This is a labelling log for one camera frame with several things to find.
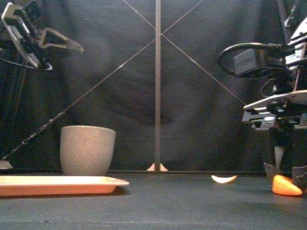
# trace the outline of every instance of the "orange object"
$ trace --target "orange object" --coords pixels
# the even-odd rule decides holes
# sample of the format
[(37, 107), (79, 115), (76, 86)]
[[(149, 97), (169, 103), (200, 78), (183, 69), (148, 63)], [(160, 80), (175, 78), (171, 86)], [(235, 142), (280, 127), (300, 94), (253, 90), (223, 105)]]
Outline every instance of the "orange object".
[(292, 184), (292, 179), (281, 175), (273, 177), (272, 191), (273, 193), (285, 196), (301, 195), (301, 190)]

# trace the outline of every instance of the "plastic tray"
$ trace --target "plastic tray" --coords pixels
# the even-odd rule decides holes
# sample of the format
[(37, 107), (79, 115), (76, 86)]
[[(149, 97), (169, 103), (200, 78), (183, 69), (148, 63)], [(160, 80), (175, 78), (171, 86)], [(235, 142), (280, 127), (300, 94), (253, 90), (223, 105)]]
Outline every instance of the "plastic tray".
[(104, 194), (128, 184), (105, 176), (0, 176), (0, 197)]

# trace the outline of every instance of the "black table surface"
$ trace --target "black table surface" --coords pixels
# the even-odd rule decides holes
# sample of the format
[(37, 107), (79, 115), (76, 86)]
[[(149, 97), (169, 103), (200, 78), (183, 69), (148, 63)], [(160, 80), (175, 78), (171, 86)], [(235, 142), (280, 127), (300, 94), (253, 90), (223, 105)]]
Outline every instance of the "black table surface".
[(0, 198), (0, 229), (307, 229), (307, 197), (279, 196), (264, 176), (127, 174), (104, 195)]

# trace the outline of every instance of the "ceramic cup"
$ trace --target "ceramic cup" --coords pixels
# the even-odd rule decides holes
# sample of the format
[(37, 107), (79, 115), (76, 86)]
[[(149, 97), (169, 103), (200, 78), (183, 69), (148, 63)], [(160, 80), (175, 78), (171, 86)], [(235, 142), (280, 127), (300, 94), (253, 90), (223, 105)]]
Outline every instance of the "ceramic cup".
[(115, 136), (116, 132), (108, 128), (61, 128), (60, 164), (64, 175), (105, 175), (112, 162)]

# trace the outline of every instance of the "metal pole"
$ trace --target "metal pole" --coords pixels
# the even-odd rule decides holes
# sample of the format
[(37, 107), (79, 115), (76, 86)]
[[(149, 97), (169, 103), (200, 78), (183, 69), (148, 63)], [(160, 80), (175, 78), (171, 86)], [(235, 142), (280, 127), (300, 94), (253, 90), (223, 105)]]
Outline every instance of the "metal pole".
[(160, 171), (160, 0), (156, 0), (155, 172)]

